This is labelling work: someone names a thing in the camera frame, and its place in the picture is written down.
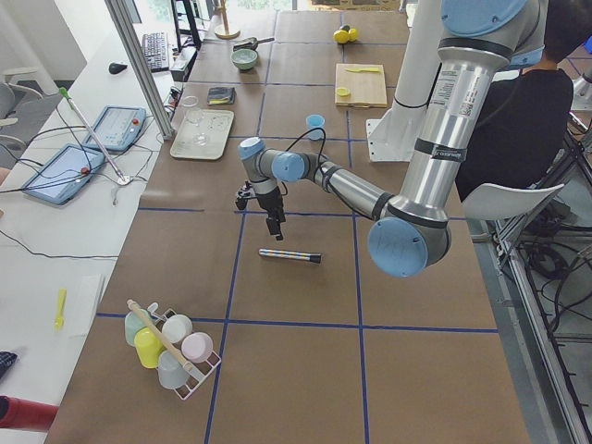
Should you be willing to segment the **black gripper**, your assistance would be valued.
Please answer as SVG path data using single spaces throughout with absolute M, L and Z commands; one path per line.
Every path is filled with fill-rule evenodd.
M 283 198 L 279 188 L 274 188 L 267 193 L 256 193 L 256 199 L 260 207 L 267 212 L 268 218 L 265 220 L 267 229 L 271 236 L 277 241 L 284 239 L 281 224 L 285 222 Z

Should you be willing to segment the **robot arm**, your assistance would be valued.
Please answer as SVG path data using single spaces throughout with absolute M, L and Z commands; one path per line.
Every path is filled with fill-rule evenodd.
M 450 247 L 445 210 L 495 74 L 535 64 L 542 54 L 544 1 L 422 1 L 418 4 L 397 86 L 415 95 L 422 119 L 401 190 L 388 193 L 323 154 L 270 149 L 251 137 L 238 154 L 247 181 L 236 205 L 250 200 L 279 236 L 284 209 L 280 184 L 308 179 L 373 221 L 367 245 L 383 272 L 412 277 Z

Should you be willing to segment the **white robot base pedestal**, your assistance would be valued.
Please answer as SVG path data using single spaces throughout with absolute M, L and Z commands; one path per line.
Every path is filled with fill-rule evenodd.
M 366 121 L 372 162 L 411 160 L 440 66 L 440 5 L 433 0 L 418 2 L 392 106 L 382 118 Z

